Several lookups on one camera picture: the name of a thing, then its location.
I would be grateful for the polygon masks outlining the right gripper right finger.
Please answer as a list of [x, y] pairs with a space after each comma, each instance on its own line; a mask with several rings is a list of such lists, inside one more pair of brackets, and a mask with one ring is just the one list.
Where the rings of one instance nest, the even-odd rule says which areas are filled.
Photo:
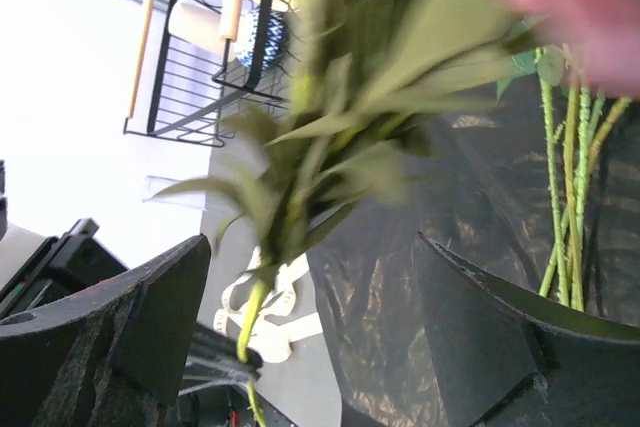
[[414, 265], [449, 425], [638, 425], [638, 328], [543, 298], [424, 235]]

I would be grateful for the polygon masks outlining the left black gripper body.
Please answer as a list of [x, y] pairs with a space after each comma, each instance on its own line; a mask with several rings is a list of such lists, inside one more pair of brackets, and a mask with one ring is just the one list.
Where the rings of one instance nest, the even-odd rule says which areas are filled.
[[1, 239], [1, 318], [35, 309], [127, 271], [96, 238], [99, 225], [82, 218], [46, 237], [9, 223]]

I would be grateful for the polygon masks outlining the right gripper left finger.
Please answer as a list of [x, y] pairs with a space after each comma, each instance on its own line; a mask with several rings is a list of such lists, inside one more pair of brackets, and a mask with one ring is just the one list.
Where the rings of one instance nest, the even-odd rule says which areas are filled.
[[211, 247], [147, 263], [1, 322], [4, 426], [161, 426], [178, 397]]

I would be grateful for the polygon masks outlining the black wrapping paper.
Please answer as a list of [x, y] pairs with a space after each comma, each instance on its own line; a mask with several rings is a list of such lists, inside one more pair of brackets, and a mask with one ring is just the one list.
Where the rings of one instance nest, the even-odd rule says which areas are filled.
[[[537, 83], [492, 114], [430, 122], [435, 154], [411, 157], [405, 203], [369, 200], [308, 255], [332, 388], [305, 389], [302, 426], [451, 426], [414, 265], [424, 235], [538, 295], [553, 240]], [[596, 163], [586, 208], [583, 313], [639, 330], [639, 109], [628, 108]]]

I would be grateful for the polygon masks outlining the flower bouquet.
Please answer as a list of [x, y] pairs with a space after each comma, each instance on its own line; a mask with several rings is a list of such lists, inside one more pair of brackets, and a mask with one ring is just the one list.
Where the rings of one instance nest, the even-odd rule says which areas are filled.
[[518, 41], [512, 62], [515, 71], [496, 83], [501, 98], [513, 80], [526, 75], [538, 79], [545, 135], [553, 246], [538, 294], [548, 298], [556, 289], [560, 304], [585, 309], [582, 280], [586, 259], [586, 208], [592, 175], [604, 143], [632, 103], [628, 97], [605, 107], [605, 94], [593, 92], [572, 71], [568, 45], [526, 47], [532, 23], [513, 25], [508, 38]]

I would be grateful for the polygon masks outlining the pink rose stem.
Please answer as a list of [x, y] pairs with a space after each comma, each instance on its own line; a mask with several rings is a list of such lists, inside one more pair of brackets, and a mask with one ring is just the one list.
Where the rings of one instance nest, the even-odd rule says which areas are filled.
[[411, 157], [431, 158], [430, 122], [485, 115], [505, 107], [496, 83], [515, 71], [514, 24], [532, 23], [526, 47], [570, 48], [572, 71], [610, 108], [620, 97], [586, 75], [587, 53], [548, 41], [544, 25], [499, 0], [294, 0], [289, 110], [274, 118], [255, 105], [225, 123], [262, 155], [260, 171], [231, 163], [224, 175], [184, 180], [164, 196], [206, 193], [247, 220], [256, 252], [254, 285], [237, 354], [248, 359], [252, 330], [280, 268], [324, 241], [364, 202], [402, 206], [417, 181]]

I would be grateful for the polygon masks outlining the cream ribbon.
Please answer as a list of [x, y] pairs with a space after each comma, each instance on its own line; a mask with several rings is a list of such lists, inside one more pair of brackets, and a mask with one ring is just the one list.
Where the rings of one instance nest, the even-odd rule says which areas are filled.
[[[290, 264], [283, 265], [276, 276], [275, 289], [269, 293], [259, 311], [252, 330], [249, 347], [271, 364], [285, 362], [292, 354], [292, 344], [323, 333], [318, 312], [292, 320], [291, 314], [297, 304], [295, 283], [309, 272], [307, 257], [302, 254]], [[216, 311], [213, 330], [227, 334], [227, 327], [234, 323], [241, 327], [248, 311], [246, 301], [238, 309], [231, 306], [232, 294], [236, 287], [250, 280], [248, 273], [224, 289], [221, 307]]]

